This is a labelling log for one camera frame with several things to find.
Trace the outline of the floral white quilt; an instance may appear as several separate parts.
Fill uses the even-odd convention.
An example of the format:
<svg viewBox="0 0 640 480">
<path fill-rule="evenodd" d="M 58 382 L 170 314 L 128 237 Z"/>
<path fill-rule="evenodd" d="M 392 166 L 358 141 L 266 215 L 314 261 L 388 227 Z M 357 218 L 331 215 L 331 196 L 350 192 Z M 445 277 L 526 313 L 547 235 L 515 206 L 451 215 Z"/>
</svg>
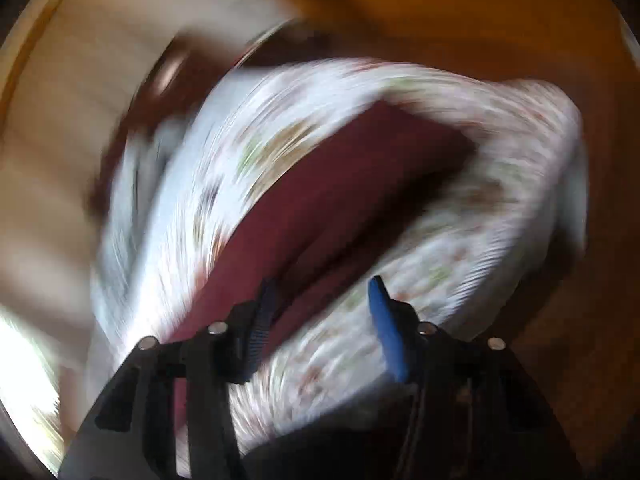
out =
<svg viewBox="0 0 640 480">
<path fill-rule="evenodd" d="M 238 68 L 186 114 L 124 122 L 92 269 L 104 382 L 136 342 L 189 338 L 277 287 L 264 357 L 230 390 L 242 450 L 385 372 L 367 288 L 470 339 L 548 242 L 582 118 L 554 84 L 334 58 Z"/>
</svg>

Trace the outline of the dark wooden headboard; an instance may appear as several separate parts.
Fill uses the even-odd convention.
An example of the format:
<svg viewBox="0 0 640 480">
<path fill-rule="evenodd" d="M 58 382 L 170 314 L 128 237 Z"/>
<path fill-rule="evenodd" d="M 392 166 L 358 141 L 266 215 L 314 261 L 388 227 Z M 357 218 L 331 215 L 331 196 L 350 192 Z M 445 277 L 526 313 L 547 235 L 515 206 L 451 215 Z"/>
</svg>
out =
<svg viewBox="0 0 640 480">
<path fill-rule="evenodd" d="M 296 36 L 296 30 L 284 25 L 238 50 L 198 32 L 176 35 L 140 84 L 104 148 L 88 195 L 88 213 L 100 221 L 107 216 L 114 174 L 129 138 L 152 140 L 164 120 L 196 110 L 234 68 L 279 66 L 313 58 L 314 43 Z"/>
</svg>

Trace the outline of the light blue comforter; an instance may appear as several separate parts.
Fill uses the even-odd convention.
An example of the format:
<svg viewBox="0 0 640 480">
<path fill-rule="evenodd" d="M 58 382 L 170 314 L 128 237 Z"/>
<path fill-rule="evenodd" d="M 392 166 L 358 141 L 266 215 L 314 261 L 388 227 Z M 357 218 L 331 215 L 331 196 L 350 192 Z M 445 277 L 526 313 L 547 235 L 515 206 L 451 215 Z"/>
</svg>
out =
<svg viewBox="0 0 640 480">
<path fill-rule="evenodd" d="M 109 290 L 123 294 L 128 288 L 156 191 L 187 126 L 185 119 L 173 117 L 151 132 L 134 132 L 126 141 L 96 259 L 96 274 Z"/>
</svg>

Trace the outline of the maroon pants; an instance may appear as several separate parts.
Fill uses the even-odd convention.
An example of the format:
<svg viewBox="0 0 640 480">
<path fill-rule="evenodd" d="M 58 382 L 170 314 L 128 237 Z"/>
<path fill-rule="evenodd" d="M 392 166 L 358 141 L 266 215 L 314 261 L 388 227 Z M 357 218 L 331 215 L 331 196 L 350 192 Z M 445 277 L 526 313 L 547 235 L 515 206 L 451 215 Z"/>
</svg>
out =
<svg viewBox="0 0 640 480">
<path fill-rule="evenodd" d="M 223 320 L 273 281 L 267 349 L 277 349 L 366 274 L 475 152 L 454 127 L 374 102 L 250 208 L 170 340 Z"/>
</svg>

